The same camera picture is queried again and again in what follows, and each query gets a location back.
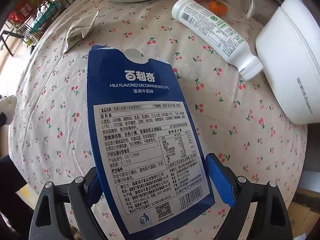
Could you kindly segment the white paper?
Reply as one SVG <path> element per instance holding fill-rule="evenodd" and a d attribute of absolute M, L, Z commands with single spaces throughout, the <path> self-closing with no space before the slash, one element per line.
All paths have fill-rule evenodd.
<path fill-rule="evenodd" d="M 15 116 L 17 98 L 14 95 L 1 98 L 1 126 L 10 125 Z"/>

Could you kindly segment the white yogurt bottle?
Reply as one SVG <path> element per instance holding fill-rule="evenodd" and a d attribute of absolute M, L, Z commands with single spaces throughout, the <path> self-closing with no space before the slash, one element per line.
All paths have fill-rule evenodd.
<path fill-rule="evenodd" d="M 193 0 L 178 0 L 171 11 L 175 20 L 192 30 L 228 64 L 235 66 L 246 81 L 263 70 L 249 44 L 227 22 Z"/>

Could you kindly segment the receipt paper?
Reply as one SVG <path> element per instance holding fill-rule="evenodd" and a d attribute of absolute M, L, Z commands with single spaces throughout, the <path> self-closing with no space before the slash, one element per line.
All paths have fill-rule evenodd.
<path fill-rule="evenodd" d="M 83 18 L 80 18 L 71 25 L 66 34 L 64 47 L 62 50 L 63 54 L 70 50 L 77 42 L 87 36 L 87 34 L 92 30 L 98 14 L 99 11 L 91 13 Z"/>

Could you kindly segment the cherry print tablecloth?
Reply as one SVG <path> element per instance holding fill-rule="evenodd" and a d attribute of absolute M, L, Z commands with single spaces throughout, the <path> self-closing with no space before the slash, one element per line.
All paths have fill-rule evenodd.
<path fill-rule="evenodd" d="M 171 11 L 177 1 L 76 0 L 45 32 L 19 81 L 9 128 L 9 156 L 36 193 L 49 181 L 67 184 L 96 167 L 88 128 L 87 66 L 92 47 L 103 46 L 121 50 L 131 61 L 170 64 L 204 161 L 213 153 L 251 183 L 275 181 L 285 205 L 291 203 L 308 127 L 285 116 L 264 74 L 244 80 L 207 42 L 175 20 Z M 92 30 L 63 54 L 71 25 L 96 11 Z M 210 183 L 214 205 L 157 239 L 214 239 L 229 206 Z M 125 239 L 105 196 L 92 211 L 107 238 Z"/>

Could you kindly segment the white electric cooking pot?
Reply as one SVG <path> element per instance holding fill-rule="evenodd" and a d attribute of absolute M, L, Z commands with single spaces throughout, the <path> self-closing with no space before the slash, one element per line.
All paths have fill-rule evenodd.
<path fill-rule="evenodd" d="M 297 125 L 319 122 L 319 25 L 302 0 L 284 0 L 256 39 L 281 109 Z"/>

